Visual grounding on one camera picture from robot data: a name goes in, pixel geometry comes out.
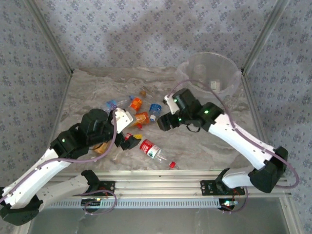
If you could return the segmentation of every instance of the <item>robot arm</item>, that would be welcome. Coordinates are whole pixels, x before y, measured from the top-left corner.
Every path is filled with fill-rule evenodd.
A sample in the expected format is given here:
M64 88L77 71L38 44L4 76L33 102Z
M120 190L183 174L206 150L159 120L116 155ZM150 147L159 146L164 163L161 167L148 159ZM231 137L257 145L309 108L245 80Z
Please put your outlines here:
M257 189L270 193L277 181L285 172L286 166L264 150L260 150L241 137L239 130L247 138L261 145L263 149L275 152L287 160L288 152L283 147L275 149L255 138L244 129L235 125L232 127L229 116L213 103L201 105L188 89L181 89L170 97L166 96L164 103L171 112L163 115L157 121L163 131L184 124L203 129L229 143L239 151L252 166L240 169L225 169L216 179L216 187L220 193L242 186L255 186Z
M115 115L117 120L115 145L122 147L123 150L132 149L139 140L134 137L125 140L122 130L133 121L133 117L120 108L116 109ZM110 141L113 134L113 112L108 116L100 109L92 109L82 117L81 123L60 133L38 162L11 185L0 189L3 205L0 214L3 220L21 225L57 200L97 190L98 178L92 171L84 171L66 182L42 188L72 162L55 160L41 165L51 159L77 159L87 154L90 147ZM11 192L18 183L21 184Z

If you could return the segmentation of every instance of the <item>marble surface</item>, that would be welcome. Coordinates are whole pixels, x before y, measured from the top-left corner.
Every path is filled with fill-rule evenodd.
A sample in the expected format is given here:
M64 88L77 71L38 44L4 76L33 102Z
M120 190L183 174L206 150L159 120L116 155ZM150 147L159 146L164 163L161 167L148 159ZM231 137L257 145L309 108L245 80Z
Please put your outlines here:
M142 89L147 92L147 97L143 100L141 111L148 111L151 103L161 103L162 98L176 84L175 70L173 67L76 69L54 137L80 122L82 116L92 108L100 108L106 101L121 95L138 94ZM231 98L225 99L225 103L232 111L237 124L256 135L242 85ZM162 106L162 113L167 113L169 108L163 104ZM229 166L249 165L249 162L230 145L205 131L191 133L185 126L180 126L163 132L159 130L157 123L151 123L144 126L142 130L132 127L123 132L143 134L144 138L158 145L168 158L174 160L177 165L176 169L179 170L217 170ZM80 159L96 156L96 153L89 151ZM163 167L151 160L138 147L122 151L114 146L107 157L97 162L75 163L65 170L76 172L85 169L94 171L160 170Z

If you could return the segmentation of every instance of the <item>patterned wallpaper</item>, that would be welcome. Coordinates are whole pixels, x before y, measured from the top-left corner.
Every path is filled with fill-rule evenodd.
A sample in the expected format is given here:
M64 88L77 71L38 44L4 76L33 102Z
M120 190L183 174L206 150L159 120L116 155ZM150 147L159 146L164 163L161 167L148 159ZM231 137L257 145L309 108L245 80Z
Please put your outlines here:
M274 0L35 0L72 68L178 66L214 51L241 67Z
M68 76L20 0L0 1L0 186L45 151ZM13 226L0 218L0 233Z
M293 197L307 233L312 233L311 25L312 2L292 0L248 74L270 142L289 150L289 162L299 172Z

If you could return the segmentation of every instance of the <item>transparent container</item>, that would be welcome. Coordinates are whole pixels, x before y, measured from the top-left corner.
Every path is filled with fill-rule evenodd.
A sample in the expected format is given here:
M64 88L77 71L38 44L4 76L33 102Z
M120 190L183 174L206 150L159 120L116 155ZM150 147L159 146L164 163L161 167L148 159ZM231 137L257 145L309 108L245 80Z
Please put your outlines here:
M232 96L240 84L242 73L236 64L223 55L200 52L180 64L175 72L178 81L198 80L209 85L221 99ZM214 95L202 84L186 82L181 87L188 88L200 102L215 101Z

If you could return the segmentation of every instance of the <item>yellow bottle cap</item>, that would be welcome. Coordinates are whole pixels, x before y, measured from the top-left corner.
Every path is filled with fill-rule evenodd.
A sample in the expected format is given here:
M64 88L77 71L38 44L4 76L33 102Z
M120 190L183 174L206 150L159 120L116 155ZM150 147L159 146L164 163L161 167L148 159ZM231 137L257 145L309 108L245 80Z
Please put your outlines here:
M136 139L142 139L143 138L143 135L142 134L136 134L136 135L133 135Z

